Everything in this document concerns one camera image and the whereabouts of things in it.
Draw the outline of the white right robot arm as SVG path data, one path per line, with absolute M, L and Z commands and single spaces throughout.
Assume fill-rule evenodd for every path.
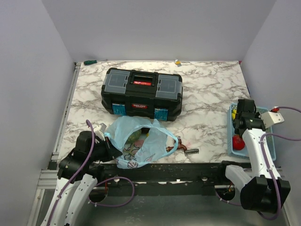
M 268 128 L 284 121 L 277 107 L 261 114 L 253 100 L 238 100 L 233 128 L 245 143 L 253 175 L 248 176 L 238 165 L 228 165 L 217 171 L 216 178 L 223 185 L 234 184 L 245 210 L 278 214 L 291 190 L 274 165 L 266 138 Z

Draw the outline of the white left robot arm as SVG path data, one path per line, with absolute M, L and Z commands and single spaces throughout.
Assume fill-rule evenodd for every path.
M 109 162 L 121 154 L 99 132 L 81 132 L 75 147 L 59 163 L 55 193 L 42 225 L 74 225 L 89 193 L 105 179 L 104 167 L 94 162 Z

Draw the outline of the red fake fruit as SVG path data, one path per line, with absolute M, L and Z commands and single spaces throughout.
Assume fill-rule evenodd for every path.
M 232 147 L 234 150 L 240 151 L 240 150 L 244 149 L 245 142 L 239 135 L 234 135 L 232 137 Z

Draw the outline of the light blue plastic bag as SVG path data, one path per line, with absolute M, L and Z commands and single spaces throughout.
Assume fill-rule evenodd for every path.
M 128 137 L 139 129 L 142 130 L 139 140 L 126 144 Z M 178 146 L 177 137 L 156 119 L 150 121 L 141 117 L 122 116 L 108 127 L 104 135 L 122 152 L 116 158 L 117 167 L 120 169 L 140 168 L 169 156 Z M 168 146 L 174 148 L 167 152 Z

